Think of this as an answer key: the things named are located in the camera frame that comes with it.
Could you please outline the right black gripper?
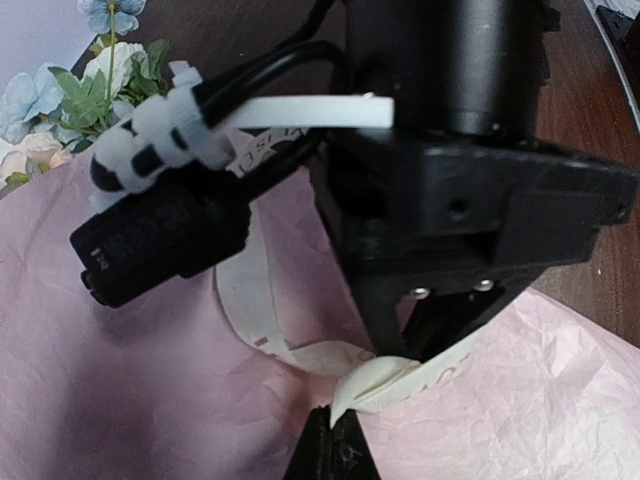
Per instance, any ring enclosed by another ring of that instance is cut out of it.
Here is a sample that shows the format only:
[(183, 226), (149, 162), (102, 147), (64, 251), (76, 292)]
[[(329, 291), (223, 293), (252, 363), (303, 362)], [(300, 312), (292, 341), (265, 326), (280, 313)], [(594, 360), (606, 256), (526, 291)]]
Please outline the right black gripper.
[(540, 141), (546, 1), (350, 1), (353, 90), (391, 128), (333, 134), (318, 203), (351, 290), (431, 293), (402, 330), (426, 362), (485, 326), (546, 268), (623, 224), (638, 174)]

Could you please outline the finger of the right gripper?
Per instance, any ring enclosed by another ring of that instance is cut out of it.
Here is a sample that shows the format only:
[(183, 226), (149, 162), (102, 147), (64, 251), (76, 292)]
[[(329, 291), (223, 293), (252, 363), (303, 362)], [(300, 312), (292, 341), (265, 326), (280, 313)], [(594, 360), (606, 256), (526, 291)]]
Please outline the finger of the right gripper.
[(410, 358), (403, 336), (415, 309), (412, 287), (399, 277), (371, 277), (350, 285), (353, 299), (378, 356)]

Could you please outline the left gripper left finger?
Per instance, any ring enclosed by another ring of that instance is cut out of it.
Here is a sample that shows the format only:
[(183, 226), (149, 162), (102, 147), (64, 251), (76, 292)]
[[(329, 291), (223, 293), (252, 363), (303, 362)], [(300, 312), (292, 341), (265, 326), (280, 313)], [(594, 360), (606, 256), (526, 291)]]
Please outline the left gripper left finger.
[(285, 471), (284, 480), (329, 480), (332, 478), (332, 431), (330, 408), (313, 409)]

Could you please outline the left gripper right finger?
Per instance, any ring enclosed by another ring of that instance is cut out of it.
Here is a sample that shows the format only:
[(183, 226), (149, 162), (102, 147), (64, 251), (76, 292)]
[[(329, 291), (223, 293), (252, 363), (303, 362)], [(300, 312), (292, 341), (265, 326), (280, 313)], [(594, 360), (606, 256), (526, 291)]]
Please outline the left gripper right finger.
[(381, 479), (354, 410), (347, 410), (332, 428), (331, 478)]

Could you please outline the beige ribbon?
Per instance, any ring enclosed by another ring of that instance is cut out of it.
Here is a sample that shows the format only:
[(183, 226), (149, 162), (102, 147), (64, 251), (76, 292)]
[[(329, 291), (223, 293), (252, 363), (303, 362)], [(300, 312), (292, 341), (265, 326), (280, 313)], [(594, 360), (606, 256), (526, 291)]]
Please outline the beige ribbon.
[(247, 346), (333, 386), (330, 422), (376, 415), (449, 381), (469, 337), (420, 362), (378, 355), (340, 271), (302, 167), (250, 205), (246, 247), (215, 268), (221, 312)]

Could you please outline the pink purple wrapping paper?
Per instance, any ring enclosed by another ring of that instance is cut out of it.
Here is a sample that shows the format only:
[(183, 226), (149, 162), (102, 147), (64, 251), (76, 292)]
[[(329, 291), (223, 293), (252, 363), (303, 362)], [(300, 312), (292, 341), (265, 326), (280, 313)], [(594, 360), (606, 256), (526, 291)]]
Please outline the pink purple wrapping paper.
[[(1, 202), (5, 479), (278, 479), (334, 384), (237, 338), (216, 277), (85, 290), (79, 159)], [(635, 479), (637, 348), (536, 291), (432, 388), (360, 419), (385, 479)]]

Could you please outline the light blue fake flower stem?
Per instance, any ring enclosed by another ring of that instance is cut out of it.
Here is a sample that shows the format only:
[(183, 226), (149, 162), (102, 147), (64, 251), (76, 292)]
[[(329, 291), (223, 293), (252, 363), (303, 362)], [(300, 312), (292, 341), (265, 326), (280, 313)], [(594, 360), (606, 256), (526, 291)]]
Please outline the light blue fake flower stem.
[[(111, 40), (137, 30), (138, 16), (146, 7), (146, 1), (77, 1), (76, 4), (89, 30)], [(1, 94), (3, 141), (19, 143), (40, 115), (50, 117), (59, 110), (64, 91), (52, 68), (55, 65), (45, 63), (33, 76), (21, 72), (7, 83)]]

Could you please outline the white fake flower stem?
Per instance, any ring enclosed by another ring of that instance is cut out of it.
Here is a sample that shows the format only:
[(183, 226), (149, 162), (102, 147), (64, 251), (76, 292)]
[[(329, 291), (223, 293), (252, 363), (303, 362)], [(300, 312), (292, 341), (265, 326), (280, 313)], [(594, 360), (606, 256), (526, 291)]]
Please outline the white fake flower stem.
[(65, 146), (89, 145), (143, 101), (166, 93), (163, 70), (168, 53), (169, 42), (163, 39), (147, 47), (118, 42), (102, 48), (80, 77), (51, 67), (63, 92), (60, 117), (44, 116), (53, 125), (54, 137)]

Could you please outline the pink fake flower stem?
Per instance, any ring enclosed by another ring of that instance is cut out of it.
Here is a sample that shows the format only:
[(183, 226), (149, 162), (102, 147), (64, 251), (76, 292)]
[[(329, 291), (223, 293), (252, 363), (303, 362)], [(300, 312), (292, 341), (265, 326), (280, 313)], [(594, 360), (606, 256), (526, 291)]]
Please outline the pink fake flower stem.
[(70, 162), (73, 155), (49, 132), (28, 134), (1, 156), (1, 187), (17, 187)]

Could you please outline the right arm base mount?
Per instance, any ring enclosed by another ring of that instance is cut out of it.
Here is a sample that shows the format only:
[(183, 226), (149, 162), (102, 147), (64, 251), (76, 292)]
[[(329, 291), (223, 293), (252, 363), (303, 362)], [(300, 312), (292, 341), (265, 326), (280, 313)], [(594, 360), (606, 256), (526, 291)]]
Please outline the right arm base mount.
[(596, 15), (604, 27), (615, 55), (633, 90), (639, 89), (639, 3), (633, 2), (631, 12), (611, 2), (596, 7)]

